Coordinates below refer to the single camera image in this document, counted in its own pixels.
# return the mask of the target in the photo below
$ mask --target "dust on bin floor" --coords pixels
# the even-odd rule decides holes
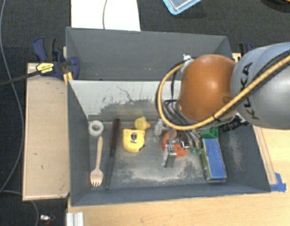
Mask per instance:
[[[123,149],[119,135],[110,189],[92,188],[90,172],[95,167],[96,139],[88,123],[104,123],[101,169],[109,158],[111,122],[133,128],[133,121],[145,116],[154,124],[158,116],[155,92],[158,81],[70,81],[68,84],[68,127],[70,151],[70,194],[72,206],[147,202],[183,198],[269,192],[270,186],[251,126],[219,133],[220,150],[227,180],[206,181],[200,157],[189,153],[175,160],[173,168],[161,166],[160,137],[146,131],[146,143],[138,153]],[[165,85],[163,98],[170,95]]]

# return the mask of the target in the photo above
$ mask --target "blue tape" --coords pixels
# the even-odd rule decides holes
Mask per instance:
[[[284,193],[286,191],[286,183],[282,182],[281,176],[280,176],[279,173],[275,172],[275,175],[276,175],[278,183],[270,185],[271,191],[272,192],[283,192]]]

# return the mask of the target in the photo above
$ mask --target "gray bin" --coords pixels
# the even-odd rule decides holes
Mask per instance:
[[[126,152],[121,133],[110,189],[92,188],[96,138],[88,123],[103,121],[104,145],[101,169],[109,156],[111,122],[121,119],[132,128],[138,116],[157,121],[155,91],[159,80],[182,54],[232,55],[224,36],[164,32],[124,32],[91,29],[66,30],[67,57],[78,56],[79,80],[68,84],[70,196],[72,206],[147,202],[183,198],[270,192],[264,164],[251,126],[219,133],[227,180],[207,183],[200,158],[189,153],[176,160],[173,169],[160,166],[162,152],[153,129],[146,131],[145,147]],[[165,95],[169,86],[165,85]]]

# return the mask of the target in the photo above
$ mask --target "gray panel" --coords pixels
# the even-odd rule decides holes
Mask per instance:
[[[80,80],[159,80],[183,54],[231,57],[224,40],[216,35],[66,28],[67,57],[78,56]]]
[[[219,132],[227,181],[270,192],[265,167],[252,126]]]
[[[73,206],[150,202],[257,193],[265,193],[265,191],[234,183],[122,188],[114,190],[93,189]]]
[[[74,204],[91,187],[89,183],[89,134],[87,118],[69,84],[67,90],[70,197]]]

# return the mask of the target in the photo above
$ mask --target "black carpet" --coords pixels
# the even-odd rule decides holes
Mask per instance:
[[[254,47],[290,41],[290,4],[273,0],[203,0],[180,15],[169,13],[161,0],[137,0],[143,31],[186,32],[225,35],[233,52],[239,42]],[[0,0],[0,11],[3,0]],[[56,47],[65,45],[65,27],[70,25],[70,0],[7,0],[2,37],[6,60],[12,77],[26,72],[34,60],[34,39],[56,37]],[[0,51],[0,80],[6,80]],[[16,83],[22,107],[25,105],[25,82]],[[21,122],[10,85],[0,88],[0,188],[7,179],[20,147]],[[22,159],[6,189],[21,191]],[[54,214],[52,225],[64,225],[65,200],[37,202],[40,214]],[[34,225],[32,205],[20,197],[0,196],[0,225]]]

